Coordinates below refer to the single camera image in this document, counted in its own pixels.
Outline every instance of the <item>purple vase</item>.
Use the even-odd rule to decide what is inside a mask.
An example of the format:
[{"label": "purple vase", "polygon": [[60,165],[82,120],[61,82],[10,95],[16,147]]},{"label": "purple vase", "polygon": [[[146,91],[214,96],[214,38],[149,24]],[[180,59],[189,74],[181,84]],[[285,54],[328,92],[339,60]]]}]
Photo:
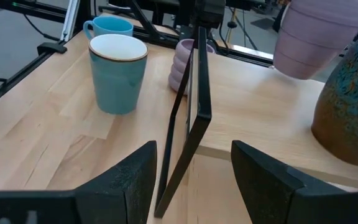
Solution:
[{"label": "purple vase", "polygon": [[293,78],[312,77],[358,33],[358,0],[293,0],[287,7],[273,64]]},{"label": "purple vase", "polygon": [[[175,56],[173,58],[173,64],[171,66],[171,73],[168,77],[169,85],[175,91],[178,91],[181,79],[183,78],[183,73],[185,72],[187,60],[190,56],[190,50],[193,46],[193,39],[183,39],[181,40],[176,49],[175,49]],[[215,50],[212,46],[207,45],[207,51],[209,53],[215,53]]]}]

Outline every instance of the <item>brown rim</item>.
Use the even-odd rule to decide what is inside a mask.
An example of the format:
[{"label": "brown rim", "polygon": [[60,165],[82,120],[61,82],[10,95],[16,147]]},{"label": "brown rim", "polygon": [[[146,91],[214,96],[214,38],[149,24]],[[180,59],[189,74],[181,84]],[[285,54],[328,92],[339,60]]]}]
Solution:
[{"label": "brown rim", "polygon": [[95,55],[97,55],[98,57],[104,58],[104,59],[106,59],[106,60],[110,60],[110,61],[113,61],[113,62],[135,62],[135,61],[137,61],[137,60],[140,60],[140,59],[146,57],[147,54],[149,54],[149,48],[147,47],[147,44],[145,44],[143,41],[141,41],[141,40],[139,40],[139,39],[136,39],[136,38],[132,37],[133,39],[136,39],[136,40],[138,40],[138,41],[141,41],[141,42],[146,46],[146,53],[145,53],[145,54],[143,54],[143,55],[140,56],[140,57],[132,58],[132,59],[118,59],[118,58],[106,57],[106,56],[104,56],[104,55],[101,55],[101,54],[97,53],[97,52],[92,48],[92,46],[91,46],[91,41],[92,41],[94,38],[95,38],[95,37],[93,37],[93,38],[89,41],[89,44],[88,44],[89,50],[90,50],[92,53],[94,53]]}]

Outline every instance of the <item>black picture frame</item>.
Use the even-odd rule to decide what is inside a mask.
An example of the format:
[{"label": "black picture frame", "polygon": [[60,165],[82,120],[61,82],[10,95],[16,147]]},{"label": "black picture frame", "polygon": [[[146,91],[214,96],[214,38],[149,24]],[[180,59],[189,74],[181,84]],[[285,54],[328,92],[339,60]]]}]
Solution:
[{"label": "black picture frame", "polygon": [[[165,143],[165,152],[163,156],[161,177],[158,185],[157,202],[155,206],[154,216],[162,218],[167,211],[167,208],[177,191],[177,188],[182,180],[185,172],[193,158],[211,120],[212,120],[212,106],[211,106],[211,90],[209,87],[209,71],[208,71],[208,56],[207,56],[207,31],[204,27],[198,28],[197,39],[193,43],[190,52],[190,57],[187,61],[186,69],[181,80],[177,97],[172,108],[170,122],[168,125],[167,140]],[[198,48],[198,108],[195,121],[188,132],[187,139],[183,145],[182,153],[179,157],[178,163],[175,166],[172,176],[168,181],[168,170],[172,151],[172,140],[175,129],[176,115],[182,96],[185,92],[189,77],[192,75],[191,64],[193,61],[194,49]]]}]

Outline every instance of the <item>teal speckled vase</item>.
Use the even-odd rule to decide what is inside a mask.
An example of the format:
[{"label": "teal speckled vase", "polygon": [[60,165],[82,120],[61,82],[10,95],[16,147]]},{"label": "teal speckled vase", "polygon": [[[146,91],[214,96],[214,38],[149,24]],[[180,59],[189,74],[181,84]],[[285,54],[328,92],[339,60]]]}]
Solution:
[{"label": "teal speckled vase", "polygon": [[328,151],[358,165],[358,41],[328,78],[311,128]]}]

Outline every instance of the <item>light blue mug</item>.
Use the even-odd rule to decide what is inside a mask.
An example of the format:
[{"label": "light blue mug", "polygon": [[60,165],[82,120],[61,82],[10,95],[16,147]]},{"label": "light blue mug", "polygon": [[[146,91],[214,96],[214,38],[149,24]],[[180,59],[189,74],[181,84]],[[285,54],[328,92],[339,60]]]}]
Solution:
[{"label": "light blue mug", "polygon": [[88,29],[88,25],[93,27],[95,37],[103,34],[122,34],[132,36],[134,33],[134,25],[125,19],[115,16],[101,16],[94,18],[92,21],[84,22],[83,30],[85,32],[85,36],[89,40],[93,37]]},{"label": "light blue mug", "polygon": [[136,108],[147,61],[147,46],[120,34],[104,34],[89,42],[96,102],[110,114]]}]

